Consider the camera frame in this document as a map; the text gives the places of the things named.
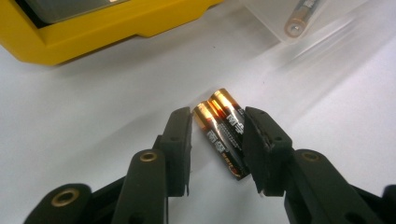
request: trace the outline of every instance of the transparent plastic box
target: transparent plastic box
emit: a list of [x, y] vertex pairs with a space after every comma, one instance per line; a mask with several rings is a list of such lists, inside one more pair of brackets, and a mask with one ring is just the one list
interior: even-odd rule
[[45, 23], [64, 21], [94, 10], [128, 0], [25, 0]]
[[240, 0], [282, 42], [293, 44], [367, 0]]

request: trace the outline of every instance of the yellow case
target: yellow case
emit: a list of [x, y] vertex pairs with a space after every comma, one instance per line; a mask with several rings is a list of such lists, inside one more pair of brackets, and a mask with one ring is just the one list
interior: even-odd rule
[[222, 0], [130, 0], [36, 28], [15, 0], [0, 1], [0, 44], [18, 60], [55, 65], [131, 35], [153, 36], [198, 19]]

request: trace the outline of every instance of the yellow device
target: yellow device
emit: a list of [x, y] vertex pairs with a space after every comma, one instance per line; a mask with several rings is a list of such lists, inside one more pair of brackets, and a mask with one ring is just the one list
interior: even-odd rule
[[[21, 0], [1, 0], [0, 44], [22, 62], [54, 65], [131, 35], [156, 35], [196, 20], [209, 7], [222, 2], [120, 0], [113, 4], [119, 0], [106, 1], [109, 1], [108, 6], [95, 6], [86, 13], [65, 13], [61, 18], [50, 13], [44, 14], [44, 19], [47, 16], [49, 22], [54, 23], [40, 25], [29, 18], [26, 9], [22, 9]], [[36, 12], [42, 9], [32, 4], [27, 5]]]

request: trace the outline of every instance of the aa battery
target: aa battery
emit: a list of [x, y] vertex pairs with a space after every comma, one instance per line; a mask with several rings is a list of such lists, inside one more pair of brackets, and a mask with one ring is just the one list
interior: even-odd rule
[[242, 145], [245, 123], [244, 109], [225, 89], [215, 91], [208, 101]]
[[285, 34], [291, 38], [300, 36], [318, 7], [319, 0], [300, 0], [285, 24]]
[[208, 101], [201, 102], [192, 110], [194, 119], [213, 148], [221, 155], [228, 168], [240, 180], [249, 174], [242, 161], [242, 148], [224, 121]]

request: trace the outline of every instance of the white surface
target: white surface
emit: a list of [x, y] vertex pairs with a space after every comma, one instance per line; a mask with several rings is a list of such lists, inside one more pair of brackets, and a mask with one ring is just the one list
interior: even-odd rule
[[[71, 63], [17, 62], [0, 48], [0, 223], [22, 223], [52, 189], [97, 190], [126, 174], [170, 113], [225, 87], [267, 111], [351, 184], [396, 183], [396, 2], [374, 1], [293, 46], [236, 1], [152, 38], [133, 37]], [[236, 182], [194, 125], [191, 196], [170, 223], [287, 223], [282, 198]]]

